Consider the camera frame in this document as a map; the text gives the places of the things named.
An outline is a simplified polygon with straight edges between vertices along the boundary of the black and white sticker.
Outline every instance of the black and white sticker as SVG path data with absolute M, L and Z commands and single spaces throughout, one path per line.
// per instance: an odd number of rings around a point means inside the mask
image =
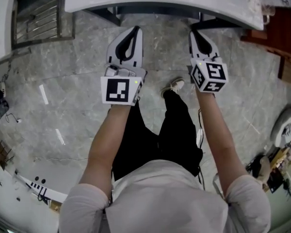
M 224 83 L 208 82 L 204 91 L 217 92 L 220 91 Z
M 206 63 L 209 78 L 218 79 L 218 80 L 226 80 L 223 66 L 216 63 Z
M 195 80 L 198 88 L 201 88 L 203 83 L 205 82 L 205 77 L 203 76 L 202 72 L 200 71 L 197 65 L 194 67 L 192 74 L 193 79 Z
M 47 188 L 45 188 L 45 187 L 43 187 L 43 186 L 41 186 L 41 185 L 38 185 L 38 184 L 36 184 L 36 183 L 33 183 L 33 182 L 31 182 L 31 184 L 28 185 L 28 186 L 30 186 L 30 187 L 33 188 L 34 190 L 40 192 L 41 195 L 45 195 L 46 191 L 48 190 Z
M 108 79 L 106 101 L 128 102 L 129 79 Z

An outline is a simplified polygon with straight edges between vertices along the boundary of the white t-shirt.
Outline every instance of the white t-shirt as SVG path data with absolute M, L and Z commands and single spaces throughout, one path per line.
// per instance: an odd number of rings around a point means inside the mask
M 266 233 L 270 205 L 250 175 L 228 188 L 226 202 L 200 189 L 182 166 L 151 161 L 114 184 L 113 203 L 78 184 L 61 207 L 60 233 Z

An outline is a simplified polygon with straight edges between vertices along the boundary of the shoe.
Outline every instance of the shoe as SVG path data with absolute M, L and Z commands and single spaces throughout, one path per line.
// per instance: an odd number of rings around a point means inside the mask
M 1 82 L 1 91 L 3 93 L 3 97 L 5 98 L 6 96 L 6 91 L 5 91 L 5 82 Z
M 178 93 L 179 90 L 181 90 L 181 88 L 184 86 L 184 79 L 183 78 L 176 78 L 175 80 L 173 80 L 168 86 L 166 86 L 165 88 L 163 88 L 160 91 L 160 96 L 162 98 L 164 98 L 164 92 L 165 91 L 174 91 L 176 93 Z
M 267 156 L 263 156 L 260 159 L 260 164 L 261 169 L 259 171 L 259 176 L 257 177 L 257 180 L 266 184 L 272 172 L 271 163 Z

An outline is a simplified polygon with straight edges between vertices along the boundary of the floor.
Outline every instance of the floor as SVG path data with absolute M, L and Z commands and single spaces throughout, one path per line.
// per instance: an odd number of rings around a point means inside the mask
M 145 124 L 159 133 L 165 105 L 159 90 L 182 76 L 186 84 L 180 95 L 199 127 L 199 108 L 190 84 L 189 21 L 158 15 L 127 15 L 122 27 L 77 13 L 76 39 L 32 47 L 32 54 L 15 59 L 6 81 L 10 113 L 16 123 L 0 120 L 0 139 L 15 153 L 19 168 L 35 159 L 58 165 L 85 168 L 87 154 L 109 109 L 101 103 L 100 76 L 106 49 L 119 33 L 134 25 L 144 32 L 144 68 L 148 71 L 140 106 Z M 219 47 L 227 63 L 229 83 L 216 96 L 229 126 L 236 150 L 248 163 L 268 144 L 272 126 L 286 104 L 291 104 L 291 85 L 277 79 L 279 58 L 254 45 L 239 41 L 241 31 L 204 31 Z M 48 104 L 39 86 L 43 85 Z M 202 171 L 206 189 L 213 190 L 215 164 L 204 140 Z

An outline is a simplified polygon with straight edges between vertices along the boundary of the wire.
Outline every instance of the wire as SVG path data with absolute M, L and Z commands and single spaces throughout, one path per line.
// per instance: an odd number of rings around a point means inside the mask
M 204 129 L 203 129 L 203 126 L 202 126 L 202 124 L 201 124 L 201 122 L 200 122 L 200 114 L 201 114 L 201 112 L 202 112 L 201 109 L 199 109 L 199 110 L 198 110 L 199 129 L 200 129 L 201 132 L 202 132 L 202 138 L 199 139 L 199 148 L 200 148 L 200 149 L 202 148 L 202 145 L 203 145 L 203 142 L 204 142 Z M 205 181 L 204 181 L 204 176 L 203 176 L 203 173 L 202 173 L 202 169 L 200 168 L 200 166 L 198 166 L 198 169 L 199 169 L 198 180 L 199 180 L 199 182 L 203 185 L 203 189 L 206 190 L 206 189 L 205 189 Z
M 38 201 L 41 202 L 43 201 L 46 205 L 48 205 L 48 201 L 50 200 L 49 198 L 45 197 L 45 193 L 46 193 L 47 189 L 45 187 L 41 187 L 40 192 L 38 194 Z
M 12 115 L 12 116 L 14 117 L 15 121 L 18 123 L 18 120 L 17 120 L 16 117 L 13 115 L 13 113 L 5 114 L 5 120 L 6 120 L 7 122 L 10 122 L 10 120 L 9 120 L 9 116 L 10 116 L 10 115 Z

